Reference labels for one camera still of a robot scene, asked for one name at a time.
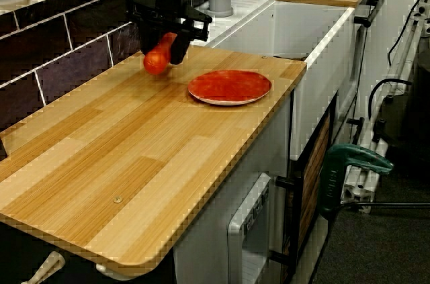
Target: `white sink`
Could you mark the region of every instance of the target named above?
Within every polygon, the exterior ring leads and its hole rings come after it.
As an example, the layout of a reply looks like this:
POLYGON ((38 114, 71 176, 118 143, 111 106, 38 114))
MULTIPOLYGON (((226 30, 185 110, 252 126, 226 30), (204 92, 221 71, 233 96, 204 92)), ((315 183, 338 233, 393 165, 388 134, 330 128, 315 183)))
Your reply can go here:
POLYGON ((298 160, 339 87, 351 74, 355 10, 275 0, 233 0, 233 5, 234 16, 214 18, 210 39, 194 44, 302 59, 308 64, 294 91, 290 158, 298 160))

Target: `black cable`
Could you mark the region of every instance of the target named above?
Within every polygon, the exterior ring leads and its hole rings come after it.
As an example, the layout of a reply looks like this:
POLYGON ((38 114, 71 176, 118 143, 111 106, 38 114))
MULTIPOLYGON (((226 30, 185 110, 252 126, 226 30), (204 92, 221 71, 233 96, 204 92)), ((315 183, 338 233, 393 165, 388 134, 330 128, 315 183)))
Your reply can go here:
POLYGON ((369 103, 368 103, 368 115, 369 115, 369 120, 372 117, 372 101, 374 100, 374 95, 376 93, 376 90, 383 84, 385 83, 389 83, 389 82, 393 82, 393 83, 402 83, 408 86, 411 86, 412 83, 410 81, 404 81, 403 79, 397 79, 397 78, 387 78, 387 79, 382 79, 379 83, 376 84, 376 86, 372 89, 372 92, 370 93, 369 96, 369 103))
POLYGON ((398 43, 400 42, 400 39, 402 39, 404 31, 406 30, 406 27, 408 26, 409 19, 411 18, 412 12, 414 11, 414 8, 418 5, 419 1, 420 0, 417 0, 417 2, 415 2, 415 4, 412 6, 411 10, 409 11, 409 14, 408 14, 408 17, 406 19, 406 22, 404 23, 403 29, 402 29, 400 35, 397 38, 396 43, 394 43, 393 47, 388 52, 388 64, 390 65, 390 68, 392 66, 392 63, 391 63, 391 54, 392 54, 393 50, 396 48, 396 46, 398 45, 398 43))

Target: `orange carrot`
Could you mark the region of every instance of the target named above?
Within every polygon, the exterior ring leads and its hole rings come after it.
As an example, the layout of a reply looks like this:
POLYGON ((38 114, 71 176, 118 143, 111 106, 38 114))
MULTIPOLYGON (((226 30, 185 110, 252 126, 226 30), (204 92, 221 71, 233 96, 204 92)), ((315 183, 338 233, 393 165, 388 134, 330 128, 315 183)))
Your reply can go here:
POLYGON ((170 48, 177 34, 171 32, 165 34, 160 42, 148 52, 143 60, 146 71, 153 75, 162 73, 170 63, 170 48))

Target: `wall tile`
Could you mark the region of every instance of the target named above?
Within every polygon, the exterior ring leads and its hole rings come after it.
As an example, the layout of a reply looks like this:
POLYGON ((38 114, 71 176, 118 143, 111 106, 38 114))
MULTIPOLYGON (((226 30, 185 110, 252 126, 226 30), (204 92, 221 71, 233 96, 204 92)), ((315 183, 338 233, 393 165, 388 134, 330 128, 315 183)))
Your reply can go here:
POLYGON ((134 23, 110 34, 109 39, 114 65, 140 50, 138 27, 134 23))
POLYGON ((0 37, 17 29, 13 12, 0 15, 0 37))
POLYGON ((107 38, 100 38, 38 70, 47 103, 63 96, 110 67, 107 38))
POLYGON ((71 39, 78 47, 127 23, 126 0, 100 0, 67 14, 71 39))
POLYGON ((16 11, 20 28, 70 10, 92 0, 45 0, 16 11))
POLYGON ((0 40, 0 83, 70 50, 63 17, 0 40))
POLYGON ((0 89, 0 130, 43 107, 34 73, 0 89))

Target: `red plate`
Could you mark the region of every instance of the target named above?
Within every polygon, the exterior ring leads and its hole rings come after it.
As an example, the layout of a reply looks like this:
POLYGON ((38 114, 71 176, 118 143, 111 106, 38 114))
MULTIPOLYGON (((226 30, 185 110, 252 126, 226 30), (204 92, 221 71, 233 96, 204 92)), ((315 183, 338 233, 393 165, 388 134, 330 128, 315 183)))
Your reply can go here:
POLYGON ((195 98, 215 105, 242 105, 262 98, 271 89, 269 79, 258 73, 219 70, 197 77, 188 85, 195 98))

